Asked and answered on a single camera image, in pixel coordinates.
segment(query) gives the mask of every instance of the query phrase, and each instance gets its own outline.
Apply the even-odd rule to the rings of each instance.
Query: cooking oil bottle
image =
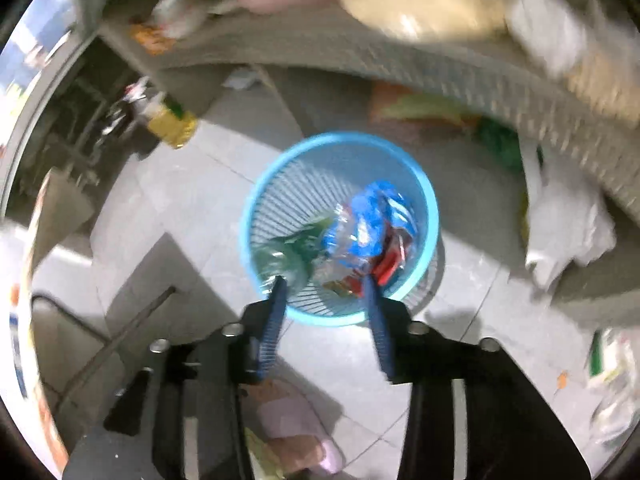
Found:
[[[143,115],[148,119],[148,130],[174,149],[189,142],[198,124],[195,115],[184,110],[165,92],[159,92],[151,98]]]

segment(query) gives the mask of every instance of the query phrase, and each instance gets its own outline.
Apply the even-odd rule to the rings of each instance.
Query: screw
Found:
[[[156,339],[151,343],[151,345],[149,345],[149,350],[151,350],[154,354],[161,354],[163,352],[166,352],[169,349],[169,346],[171,346],[171,343],[169,343],[166,339]]]
[[[421,321],[412,321],[409,323],[409,334],[425,335],[429,331],[429,327]]]
[[[238,337],[242,332],[244,332],[242,323],[229,323],[222,329],[222,335],[226,337]]]
[[[480,348],[486,352],[497,352],[502,348],[493,337],[485,337],[480,340]]]

